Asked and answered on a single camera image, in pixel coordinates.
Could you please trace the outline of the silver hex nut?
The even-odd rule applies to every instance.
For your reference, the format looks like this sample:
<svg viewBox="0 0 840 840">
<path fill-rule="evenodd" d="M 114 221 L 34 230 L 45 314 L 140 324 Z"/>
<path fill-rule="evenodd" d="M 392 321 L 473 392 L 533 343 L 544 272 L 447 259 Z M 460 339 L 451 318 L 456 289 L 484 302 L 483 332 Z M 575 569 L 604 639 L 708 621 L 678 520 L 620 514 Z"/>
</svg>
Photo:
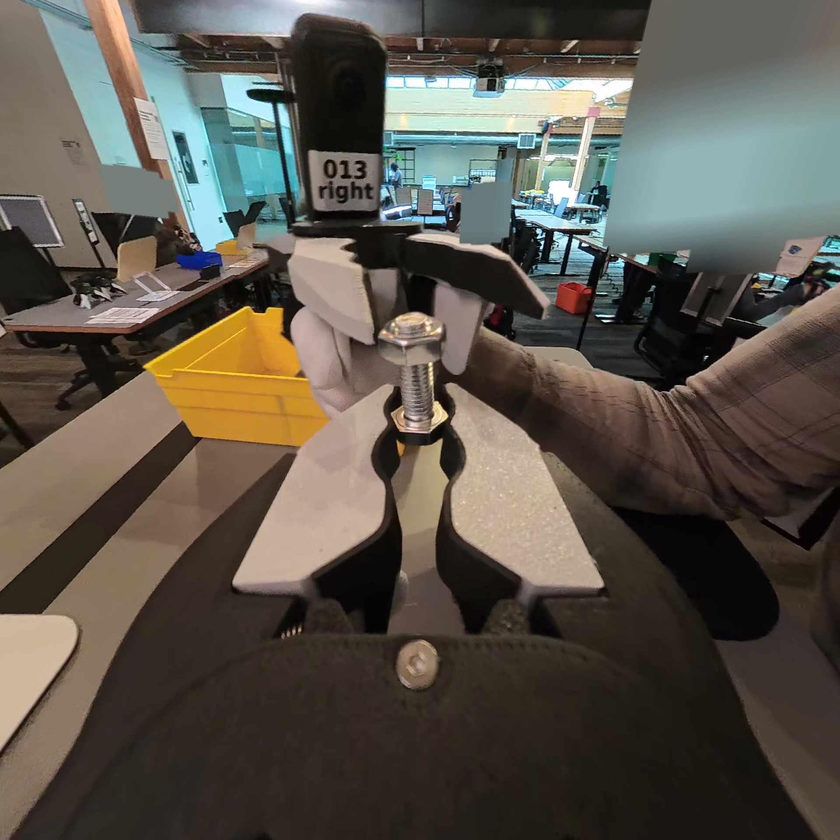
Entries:
<svg viewBox="0 0 840 840">
<path fill-rule="evenodd" d="M 434 402 L 429 417 L 412 419 L 406 414 L 403 405 L 391 414 L 398 438 L 407 445 L 431 445 L 441 438 L 449 423 L 449 414 L 440 402 Z"/>
</svg>

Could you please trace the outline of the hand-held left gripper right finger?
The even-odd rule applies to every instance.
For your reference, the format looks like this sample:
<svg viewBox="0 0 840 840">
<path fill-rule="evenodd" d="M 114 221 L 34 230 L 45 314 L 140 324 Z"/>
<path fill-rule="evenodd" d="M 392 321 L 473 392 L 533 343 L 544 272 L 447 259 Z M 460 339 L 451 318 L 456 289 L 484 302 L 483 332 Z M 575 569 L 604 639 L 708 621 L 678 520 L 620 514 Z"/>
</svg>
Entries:
<svg viewBox="0 0 840 840">
<path fill-rule="evenodd" d="M 587 598 L 606 585 L 540 447 L 518 425 L 458 385 L 440 466 L 448 479 L 436 532 L 436 567 L 466 631 L 498 603 L 530 617 L 545 599 Z"/>
</svg>

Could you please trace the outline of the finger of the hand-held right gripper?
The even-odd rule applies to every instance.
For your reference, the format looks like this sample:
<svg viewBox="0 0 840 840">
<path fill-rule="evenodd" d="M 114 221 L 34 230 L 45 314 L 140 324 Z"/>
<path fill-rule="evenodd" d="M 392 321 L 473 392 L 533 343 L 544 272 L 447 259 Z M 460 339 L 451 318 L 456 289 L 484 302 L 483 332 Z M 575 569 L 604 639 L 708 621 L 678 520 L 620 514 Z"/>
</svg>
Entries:
<svg viewBox="0 0 840 840">
<path fill-rule="evenodd" d="M 398 249 L 409 311 L 445 327 L 442 364 L 464 373 L 490 305 L 543 319 L 549 300 L 513 259 L 493 245 L 467 245 L 456 234 L 415 234 Z"/>
<path fill-rule="evenodd" d="M 342 335 L 372 346 L 384 316 L 384 270 L 362 264 L 351 237 L 295 237 L 288 260 L 300 304 Z"/>
</svg>

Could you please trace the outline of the person's right forearm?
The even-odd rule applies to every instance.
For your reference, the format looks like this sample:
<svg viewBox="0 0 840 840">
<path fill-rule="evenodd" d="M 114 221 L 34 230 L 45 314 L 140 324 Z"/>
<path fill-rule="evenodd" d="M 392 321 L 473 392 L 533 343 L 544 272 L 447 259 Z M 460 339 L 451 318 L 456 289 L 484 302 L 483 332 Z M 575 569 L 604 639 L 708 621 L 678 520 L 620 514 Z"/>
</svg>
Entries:
<svg viewBox="0 0 840 840">
<path fill-rule="evenodd" d="M 607 505 L 783 516 L 839 483 L 839 290 L 666 392 L 534 356 L 481 330 L 453 378 Z"/>
</svg>

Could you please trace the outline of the wooden document stand white base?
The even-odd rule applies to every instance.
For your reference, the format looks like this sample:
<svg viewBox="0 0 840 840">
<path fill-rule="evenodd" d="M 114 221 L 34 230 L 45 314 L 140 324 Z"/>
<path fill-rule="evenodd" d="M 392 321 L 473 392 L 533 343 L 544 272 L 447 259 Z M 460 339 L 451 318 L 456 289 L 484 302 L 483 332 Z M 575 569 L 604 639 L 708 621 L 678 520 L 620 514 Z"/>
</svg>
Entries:
<svg viewBox="0 0 840 840">
<path fill-rule="evenodd" d="M 11 742 L 77 648 L 62 615 L 1 615 L 1 750 Z"/>
</svg>

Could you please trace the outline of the background office desk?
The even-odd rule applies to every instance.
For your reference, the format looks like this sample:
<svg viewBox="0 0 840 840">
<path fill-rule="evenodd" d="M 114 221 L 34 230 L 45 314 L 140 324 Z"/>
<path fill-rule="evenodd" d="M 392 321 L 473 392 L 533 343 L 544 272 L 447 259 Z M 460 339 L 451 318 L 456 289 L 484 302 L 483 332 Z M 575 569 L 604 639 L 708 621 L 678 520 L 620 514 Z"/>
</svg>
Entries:
<svg viewBox="0 0 840 840">
<path fill-rule="evenodd" d="M 105 301 L 92 309 L 74 304 L 73 297 L 29 308 L 12 315 L 2 315 L 8 333 L 65 335 L 131 335 L 160 324 L 171 315 L 186 315 L 189 308 L 221 295 L 231 282 L 244 280 L 268 265 L 267 251 L 253 250 L 249 255 L 225 256 L 218 277 L 201 280 L 198 271 L 172 264 L 155 271 L 145 285 L 130 282 L 125 294 Z"/>
</svg>

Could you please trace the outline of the person's right hand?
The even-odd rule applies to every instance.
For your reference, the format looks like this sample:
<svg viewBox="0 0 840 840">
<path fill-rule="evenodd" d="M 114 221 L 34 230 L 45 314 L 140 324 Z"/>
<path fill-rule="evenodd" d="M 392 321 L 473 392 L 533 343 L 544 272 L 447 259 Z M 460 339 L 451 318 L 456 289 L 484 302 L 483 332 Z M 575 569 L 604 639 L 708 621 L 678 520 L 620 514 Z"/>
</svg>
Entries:
<svg viewBox="0 0 840 840">
<path fill-rule="evenodd" d="M 312 396 L 328 417 L 400 382 L 397 367 L 374 345 L 337 331 L 309 308 L 301 309 L 290 322 L 290 337 Z"/>
</svg>

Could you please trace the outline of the yellow plastic bin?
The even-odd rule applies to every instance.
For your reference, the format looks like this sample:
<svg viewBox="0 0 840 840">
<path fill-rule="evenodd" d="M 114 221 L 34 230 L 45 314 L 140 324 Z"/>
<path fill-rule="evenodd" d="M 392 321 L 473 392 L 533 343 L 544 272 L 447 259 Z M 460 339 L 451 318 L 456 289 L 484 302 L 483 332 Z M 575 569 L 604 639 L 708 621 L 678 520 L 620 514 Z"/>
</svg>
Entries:
<svg viewBox="0 0 840 840">
<path fill-rule="evenodd" d="M 144 369 L 196 438 L 300 447 L 329 419 L 283 324 L 281 308 L 242 308 Z"/>
</svg>

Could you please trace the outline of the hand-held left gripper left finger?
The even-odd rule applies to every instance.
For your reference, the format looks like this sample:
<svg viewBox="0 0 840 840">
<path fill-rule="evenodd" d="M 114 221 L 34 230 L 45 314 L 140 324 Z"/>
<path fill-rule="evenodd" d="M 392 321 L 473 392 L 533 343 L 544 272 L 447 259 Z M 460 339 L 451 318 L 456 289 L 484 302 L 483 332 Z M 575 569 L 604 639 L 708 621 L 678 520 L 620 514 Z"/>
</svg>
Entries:
<svg viewBox="0 0 840 840">
<path fill-rule="evenodd" d="M 365 632 L 386 633 L 403 559 L 397 397 L 378 388 L 299 448 L 234 574 L 237 592 L 333 599 Z"/>
</svg>

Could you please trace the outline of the silver hex bolt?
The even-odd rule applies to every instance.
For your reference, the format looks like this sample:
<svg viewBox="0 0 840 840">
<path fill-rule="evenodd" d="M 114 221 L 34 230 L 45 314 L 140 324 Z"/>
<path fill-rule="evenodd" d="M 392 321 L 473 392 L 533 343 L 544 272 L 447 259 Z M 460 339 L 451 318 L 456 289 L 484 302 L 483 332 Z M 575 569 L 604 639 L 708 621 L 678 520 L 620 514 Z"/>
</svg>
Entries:
<svg viewBox="0 0 840 840">
<path fill-rule="evenodd" d="M 443 355 L 444 324 L 419 311 L 389 321 L 377 336 L 385 361 L 400 370 L 402 405 L 412 419 L 429 417 L 435 402 L 435 365 Z"/>
</svg>

